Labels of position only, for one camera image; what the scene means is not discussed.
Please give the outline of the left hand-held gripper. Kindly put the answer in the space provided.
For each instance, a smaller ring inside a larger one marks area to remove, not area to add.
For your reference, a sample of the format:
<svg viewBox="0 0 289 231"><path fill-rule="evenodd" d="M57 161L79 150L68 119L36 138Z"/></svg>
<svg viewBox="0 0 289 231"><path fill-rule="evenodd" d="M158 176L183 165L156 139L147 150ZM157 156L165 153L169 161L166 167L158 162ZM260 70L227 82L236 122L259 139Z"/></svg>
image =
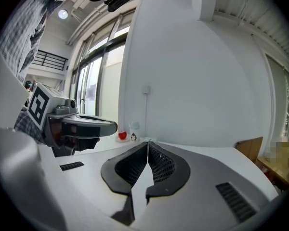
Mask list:
<svg viewBox="0 0 289 231"><path fill-rule="evenodd" d="M39 141L51 147L55 156L94 149L100 137L118 130L114 121L78 114L74 99L40 82L35 86L27 114L41 134Z"/></svg>

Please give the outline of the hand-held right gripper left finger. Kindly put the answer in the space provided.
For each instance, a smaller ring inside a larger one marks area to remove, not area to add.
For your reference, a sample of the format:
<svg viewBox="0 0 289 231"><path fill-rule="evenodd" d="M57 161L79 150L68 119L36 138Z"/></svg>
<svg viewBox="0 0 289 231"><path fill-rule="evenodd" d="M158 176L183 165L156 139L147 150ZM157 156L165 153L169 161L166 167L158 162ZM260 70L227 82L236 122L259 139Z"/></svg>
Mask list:
<svg viewBox="0 0 289 231"><path fill-rule="evenodd" d="M102 179L112 192L130 194L147 164L147 155L148 143L142 142L108 159L101 167Z"/></svg>

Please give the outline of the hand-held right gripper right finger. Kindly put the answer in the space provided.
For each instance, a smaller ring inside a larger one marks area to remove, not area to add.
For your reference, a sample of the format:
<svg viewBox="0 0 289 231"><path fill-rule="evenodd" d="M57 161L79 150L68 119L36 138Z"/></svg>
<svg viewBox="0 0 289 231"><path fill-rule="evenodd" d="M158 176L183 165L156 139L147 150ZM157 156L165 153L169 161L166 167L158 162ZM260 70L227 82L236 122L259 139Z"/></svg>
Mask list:
<svg viewBox="0 0 289 231"><path fill-rule="evenodd" d="M154 185L146 189L147 200L175 194L188 182L191 174L185 159L154 142L148 143L148 164Z"/></svg>

